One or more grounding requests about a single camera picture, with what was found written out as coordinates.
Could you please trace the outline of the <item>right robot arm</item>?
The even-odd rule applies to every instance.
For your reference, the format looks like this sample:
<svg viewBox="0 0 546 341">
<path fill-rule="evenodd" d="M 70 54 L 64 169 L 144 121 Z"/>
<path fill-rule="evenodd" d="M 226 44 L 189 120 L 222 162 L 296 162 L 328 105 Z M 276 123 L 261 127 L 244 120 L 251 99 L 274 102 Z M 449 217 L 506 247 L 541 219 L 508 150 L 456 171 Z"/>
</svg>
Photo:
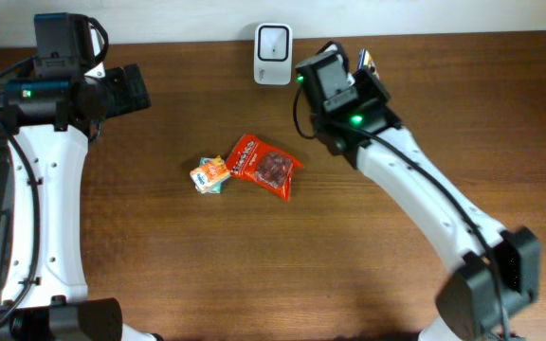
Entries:
<svg viewBox="0 0 546 341">
<path fill-rule="evenodd" d="M 507 229 L 467 199 L 423 154 L 372 72 L 303 66 L 297 78 L 318 138 L 391 196 L 448 271 L 435 298 L 439 315 L 419 339 L 518 339 L 509 321 L 539 293 L 537 236 Z"/>
</svg>

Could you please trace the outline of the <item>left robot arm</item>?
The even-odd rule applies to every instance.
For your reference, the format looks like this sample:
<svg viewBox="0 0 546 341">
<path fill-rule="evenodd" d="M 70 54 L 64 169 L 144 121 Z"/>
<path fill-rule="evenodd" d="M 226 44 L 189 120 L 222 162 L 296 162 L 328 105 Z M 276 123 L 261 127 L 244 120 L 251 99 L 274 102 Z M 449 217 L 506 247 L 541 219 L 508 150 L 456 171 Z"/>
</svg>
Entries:
<svg viewBox="0 0 546 341">
<path fill-rule="evenodd" d="M 0 340 L 157 340 L 114 298 L 91 300 L 82 269 L 82 169 L 102 122 L 149 108 L 139 67 L 83 69 L 6 84 L 0 121 L 12 163 L 11 250 Z"/>
</svg>

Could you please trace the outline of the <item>red snack bag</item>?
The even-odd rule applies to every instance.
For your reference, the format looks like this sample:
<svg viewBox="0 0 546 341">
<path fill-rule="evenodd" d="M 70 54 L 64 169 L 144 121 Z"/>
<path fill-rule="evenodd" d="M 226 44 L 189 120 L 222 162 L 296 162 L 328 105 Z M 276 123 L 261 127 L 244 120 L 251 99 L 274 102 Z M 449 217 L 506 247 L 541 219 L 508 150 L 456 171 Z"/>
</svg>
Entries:
<svg viewBox="0 0 546 341">
<path fill-rule="evenodd" d="M 232 177 L 255 183 L 285 201 L 290 200 L 294 171 L 303 168 L 295 156 L 249 134 L 235 144 L 226 166 Z"/>
</svg>

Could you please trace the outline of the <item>beige wet wipes pack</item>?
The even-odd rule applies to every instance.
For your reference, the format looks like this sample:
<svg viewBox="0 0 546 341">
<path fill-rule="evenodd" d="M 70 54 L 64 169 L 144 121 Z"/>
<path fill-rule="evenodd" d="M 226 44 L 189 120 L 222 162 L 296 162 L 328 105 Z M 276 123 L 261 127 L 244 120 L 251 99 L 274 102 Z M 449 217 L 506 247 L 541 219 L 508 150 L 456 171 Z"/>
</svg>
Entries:
<svg viewBox="0 0 546 341">
<path fill-rule="evenodd" d="M 377 78 L 379 78 L 378 69 L 375 65 L 373 57 L 370 54 L 370 52 L 365 48 L 361 48 L 359 50 L 358 59 L 357 59 L 357 70 L 369 71 L 372 74 L 374 74 Z"/>
</svg>

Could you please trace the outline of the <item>orange small tissue pack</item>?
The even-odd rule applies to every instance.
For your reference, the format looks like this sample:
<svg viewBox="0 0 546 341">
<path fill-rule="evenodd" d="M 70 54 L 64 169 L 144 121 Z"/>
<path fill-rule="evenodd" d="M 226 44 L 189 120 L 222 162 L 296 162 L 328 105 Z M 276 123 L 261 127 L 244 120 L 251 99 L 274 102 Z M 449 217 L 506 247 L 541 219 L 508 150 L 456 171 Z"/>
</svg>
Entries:
<svg viewBox="0 0 546 341">
<path fill-rule="evenodd" d="M 202 194 L 219 193 L 222 184 L 230 177 L 226 162 L 220 157 L 202 157 L 200 165 L 190 172 L 195 188 Z"/>
</svg>

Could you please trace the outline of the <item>green tissue pack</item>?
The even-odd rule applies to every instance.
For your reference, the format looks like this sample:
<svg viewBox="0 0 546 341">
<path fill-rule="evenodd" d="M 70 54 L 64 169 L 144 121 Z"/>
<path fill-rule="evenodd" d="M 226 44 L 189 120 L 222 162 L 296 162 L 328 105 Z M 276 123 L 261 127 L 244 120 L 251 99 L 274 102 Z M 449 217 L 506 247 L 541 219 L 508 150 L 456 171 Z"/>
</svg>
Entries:
<svg viewBox="0 0 546 341">
<path fill-rule="evenodd" d="M 200 191 L 202 193 L 220 193 L 222 183 L 229 176 L 225 161 L 220 156 L 215 158 L 202 157 L 200 159 L 200 169 L 204 173 L 203 185 Z"/>
</svg>

